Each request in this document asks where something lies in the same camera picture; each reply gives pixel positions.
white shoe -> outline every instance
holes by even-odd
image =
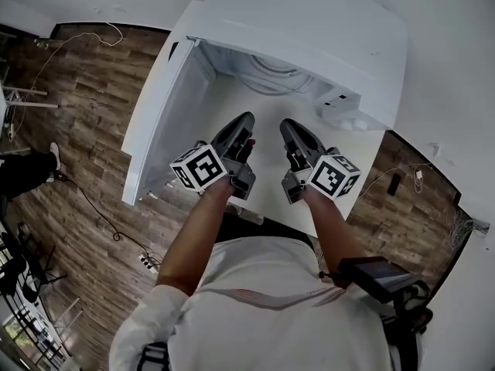
[[[56,170],[60,170],[60,152],[57,143],[52,142],[49,144],[49,152],[55,155],[56,158]]]

black pants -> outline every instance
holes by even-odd
[[[56,158],[47,154],[5,155],[0,166],[0,194],[8,199],[42,185],[56,170]]]
[[[301,231],[294,230],[267,218],[259,226],[251,221],[243,220],[234,214],[224,213],[215,243],[244,237],[284,237],[296,239],[306,243],[315,251],[311,240]]]

black shorts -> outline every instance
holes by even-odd
[[[234,214],[224,213],[215,243],[244,237],[284,237],[296,239],[306,243],[311,247],[311,250],[315,251],[308,235],[301,231],[294,230],[267,218],[265,218],[265,221],[261,225],[258,225],[241,219]]]

person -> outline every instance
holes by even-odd
[[[0,155],[0,195],[11,200],[31,191],[49,181],[60,166],[60,151],[54,142],[47,153]]]
[[[171,370],[390,370],[381,320],[358,299],[364,292],[323,283],[301,233],[280,225],[277,235],[269,222],[270,235],[262,224],[255,236],[249,222],[224,214],[232,192],[221,179],[193,208],[156,286],[117,331],[110,370],[141,369],[153,342],[165,343]],[[311,187],[303,199],[329,272],[342,258],[367,256],[333,201]]]

white cube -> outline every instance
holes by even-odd
[[[346,195],[359,179],[361,170],[341,154],[323,155],[308,178],[307,184],[330,199]]]
[[[170,164],[186,189],[201,191],[227,174],[212,145],[193,147]]]

